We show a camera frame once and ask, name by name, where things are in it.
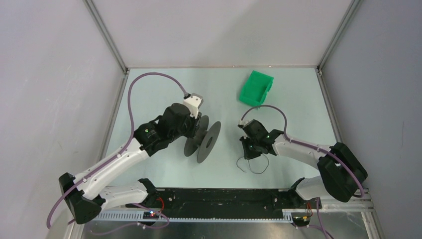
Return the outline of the black cable spool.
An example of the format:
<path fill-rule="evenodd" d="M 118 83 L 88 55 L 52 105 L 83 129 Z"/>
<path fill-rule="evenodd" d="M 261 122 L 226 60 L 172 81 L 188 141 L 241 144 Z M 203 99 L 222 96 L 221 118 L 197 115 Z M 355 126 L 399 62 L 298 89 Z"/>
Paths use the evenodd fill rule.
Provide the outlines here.
<path fill-rule="evenodd" d="M 199 129 L 194 138 L 187 138 L 184 146 L 184 156 L 192 156 L 197 152 L 197 163 L 201 164 L 211 153 L 213 147 L 218 139 L 221 122 L 216 121 L 209 127 L 209 116 L 202 116 L 199 124 Z"/>

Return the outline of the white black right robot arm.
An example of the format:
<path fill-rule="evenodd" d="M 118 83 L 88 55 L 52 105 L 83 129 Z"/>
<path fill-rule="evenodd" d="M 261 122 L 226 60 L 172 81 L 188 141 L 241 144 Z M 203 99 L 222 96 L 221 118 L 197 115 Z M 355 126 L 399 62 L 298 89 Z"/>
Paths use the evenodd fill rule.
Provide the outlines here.
<path fill-rule="evenodd" d="M 247 160 L 261 155 L 284 156 L 307 164 L 319 171 L 319 176 L 297 180 L 289 189 L 289 200 L 295 208 L 304 207 L 310 199 L 331 196 L 340 202 L 359 197 L 368 173 L 349 147 L 341 142 L 333 146 L 313 144 L 288 136 L 253 119 L 238 125 Z"/>

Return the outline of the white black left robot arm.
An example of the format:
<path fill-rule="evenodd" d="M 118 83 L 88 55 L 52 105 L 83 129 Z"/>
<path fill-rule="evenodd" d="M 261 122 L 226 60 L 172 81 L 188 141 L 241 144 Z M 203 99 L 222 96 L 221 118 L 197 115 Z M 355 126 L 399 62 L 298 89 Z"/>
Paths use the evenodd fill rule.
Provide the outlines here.
<path fill-rule="evenodd" d="M 154 206 L 157 193 L 145 186 L 144 180 L 127 187 L 109 187 L 109 183 L 181 136 L 194 137 L 199 130 L 201 116 L 198 106 L 173 103 L 162 115 L 134 130 L 128 142 L 113 154 L 82 173 L 61 175 L 61 192 L 75 222 L 85 224 L 102 210 L 124 204 Z"/>

